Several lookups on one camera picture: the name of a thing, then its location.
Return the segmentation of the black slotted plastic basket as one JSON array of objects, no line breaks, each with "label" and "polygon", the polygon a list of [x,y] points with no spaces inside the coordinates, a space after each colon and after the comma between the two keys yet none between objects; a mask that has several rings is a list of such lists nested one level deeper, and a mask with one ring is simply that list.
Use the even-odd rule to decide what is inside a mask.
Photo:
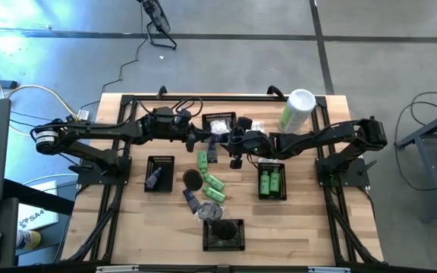
[{"label": "black slotted plastic basket", "polygon": [[[262,171],[268,171],[269,176],[271,177],[271,173],[274,168],[278,168],[281,178],[280,178],[280,190],[278,193],[271,193],[268,196],[260,195],[260,175]],[[271,163],[271,162],[261,162],[258,165],[257,170],[257,194],[259,200],[278,200],[278,201],[286,201],[287,200],[287,185],[286,185],[286,171],[285,165],[282,163]]]},{"label": "black slotted plastic basket", "polygon": [[205,220],[203,222],[203,251],[225,252],[245,250],[243,219]]},{"label": "black slotted plastic basket", "polygon": [[161,176],[152,190],[146,193],[170,193],[174,183],[174,156],[173,155],[150,155],[146,166],[145,180],[157,168],[161,168]]},{"label": "black slotted plastic basket", "polygon": [[[212,113],[212,114],[204,114],[202,115],[202,126],[204,130],[210,131],[210,122],[216,121],[216,120],[226,120],[229,123],[229,126],[231,130],[236,126],[237,124],[237,117],[236,113],[234,111],[232,112],[220,112],[220,113]],[[227,141],[222,140],[222,135],[217,135],[212,133],[211,140],[207,143],[214,142],[214,143],[227,143]]]}]

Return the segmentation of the black round disc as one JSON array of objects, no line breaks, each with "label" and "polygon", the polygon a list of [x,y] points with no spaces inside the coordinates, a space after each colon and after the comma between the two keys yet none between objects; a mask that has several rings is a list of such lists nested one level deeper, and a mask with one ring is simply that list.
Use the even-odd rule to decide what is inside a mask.
[{"label": "black round disc", "polygon": [[190,191],[198,191],[203,185],[203,177],[196,169],[188,169],[183,174],[185,187]]}]

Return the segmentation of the black side desk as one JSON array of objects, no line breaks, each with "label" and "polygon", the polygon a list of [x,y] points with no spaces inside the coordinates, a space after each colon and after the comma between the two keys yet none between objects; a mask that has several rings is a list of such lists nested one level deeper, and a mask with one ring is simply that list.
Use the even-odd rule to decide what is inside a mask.
[{"label": "black side desk", "polygon": [[0,232],[3,234],[0,268],[15,265],[17,217],[20,204],[64,215],[71,214],[74,207],[74,203],[69,199],[4,179],[3,193],[0,199]]}]

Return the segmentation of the white yellow bottle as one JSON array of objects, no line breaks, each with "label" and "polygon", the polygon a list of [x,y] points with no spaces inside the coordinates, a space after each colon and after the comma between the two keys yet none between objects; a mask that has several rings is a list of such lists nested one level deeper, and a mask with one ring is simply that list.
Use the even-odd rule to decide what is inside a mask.
[{"label": "white yellow bottle", "polygon": [[41,239],[41,234],[38,231],[18,230],[16,249],[35,249],[40,244]]}]

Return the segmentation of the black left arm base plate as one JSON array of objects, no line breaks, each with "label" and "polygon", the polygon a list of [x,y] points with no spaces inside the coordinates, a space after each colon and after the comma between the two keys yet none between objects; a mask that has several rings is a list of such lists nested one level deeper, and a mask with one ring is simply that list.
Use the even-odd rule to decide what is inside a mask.
[{"label": "black left arm base plate", "polygon": [[118,156],[116,165],[104,165],[88,160],[82,160],[71,170],[78,174],[77,182],[81,185],[113,185],[123,186],[129,182],[132,158]]}]

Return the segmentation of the white cardboard box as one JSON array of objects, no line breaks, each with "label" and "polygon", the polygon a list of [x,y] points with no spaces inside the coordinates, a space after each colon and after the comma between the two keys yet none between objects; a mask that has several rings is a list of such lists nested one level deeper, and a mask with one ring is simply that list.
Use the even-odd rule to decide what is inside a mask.
[{"label": "white cardboard box", "polygon": [[[49,181],[32,186],[35,190],[56,195],[56,181]],[[22,231],[34,231],[58,222],[58,214],[45,209],[20,204],[18,207],[17,229]]]}]

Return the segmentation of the white green wipes canister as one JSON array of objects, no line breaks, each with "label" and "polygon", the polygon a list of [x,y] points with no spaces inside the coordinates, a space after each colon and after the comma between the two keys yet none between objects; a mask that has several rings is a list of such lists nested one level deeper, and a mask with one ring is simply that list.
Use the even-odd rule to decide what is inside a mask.
[{"label": "white green wipes canister", "polygon": [[316,107],[316,97],[307,89],[295,89],[286,101],[278,129],[282,133],[295,133]]}]

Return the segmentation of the white frame bracket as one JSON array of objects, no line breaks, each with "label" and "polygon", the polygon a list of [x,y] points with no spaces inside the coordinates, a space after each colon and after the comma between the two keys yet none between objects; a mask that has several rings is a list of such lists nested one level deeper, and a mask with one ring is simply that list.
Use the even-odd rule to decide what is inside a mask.
[{"label": "white frame bracket", "polygon": [[342,267],[325,267],[325,266],[310,266],[307,269],[308,273],[351,273],[349,268]]},{"label": "white frame bracket", "polygon": [[95,273],[137,273],[138,265],[107,265],[98,266]]}]

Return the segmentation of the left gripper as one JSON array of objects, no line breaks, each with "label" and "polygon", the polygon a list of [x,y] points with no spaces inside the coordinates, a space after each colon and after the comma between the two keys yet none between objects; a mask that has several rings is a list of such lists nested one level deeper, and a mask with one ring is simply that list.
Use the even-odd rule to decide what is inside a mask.
[{"label": "left gripper", "polygon": [[172,128],[172,130],[174,132],[175,139],[185,143],[185,147],[188,152],[194,151],[196,142],[209,142],[212,137],[211,132],[200,128],[197,129],[193,124],[175,126]]}]

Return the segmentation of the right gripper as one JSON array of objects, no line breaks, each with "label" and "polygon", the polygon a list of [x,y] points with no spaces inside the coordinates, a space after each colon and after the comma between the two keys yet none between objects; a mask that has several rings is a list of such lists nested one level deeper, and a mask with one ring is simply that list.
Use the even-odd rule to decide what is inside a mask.
[{"label": "right gripper", "polygon": [[259,147],[260,131],[250,130],[253,120],[246,117],[239,117],[237,125],[231,132],[223,133],[222,140],[229,141],[223,143],[222,147],[229,152],[232,157],[230,167],[241,169],[242,155],[255,155],[264,158],[272,158],[275,152],[261,150]]}]

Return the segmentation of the black floor fan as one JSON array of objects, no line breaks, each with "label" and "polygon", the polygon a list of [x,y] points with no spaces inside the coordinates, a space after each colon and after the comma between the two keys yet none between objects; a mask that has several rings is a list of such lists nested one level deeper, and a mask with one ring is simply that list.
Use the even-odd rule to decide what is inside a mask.
[{"label": "black floor fan", "polygon": [[[150,22],[146,25],[146,34],[148,36],[150,44],[156,47],[175,50],[178,47],[178,44],[168,35],[171,31],[171,27],[159,0],[137,1],[140,3],[140,6],[150,18]],[[172,43],[172,45],[154,43],[150,33],[151,26],[154,26],[156,31],[158,33],[161,33],[166,39],[168,39]]]}]

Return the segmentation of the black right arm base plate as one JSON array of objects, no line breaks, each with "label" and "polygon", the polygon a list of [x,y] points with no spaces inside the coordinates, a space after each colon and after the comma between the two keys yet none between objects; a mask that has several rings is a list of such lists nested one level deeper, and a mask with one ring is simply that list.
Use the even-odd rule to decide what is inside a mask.
[{"label": "black right arm base plate", "polygon": [[321,187],[369,187],[369,177],[366,163],[362,158],[356,158],[346,170],[330,171],[326,158],[315,161],[318,185]]}]

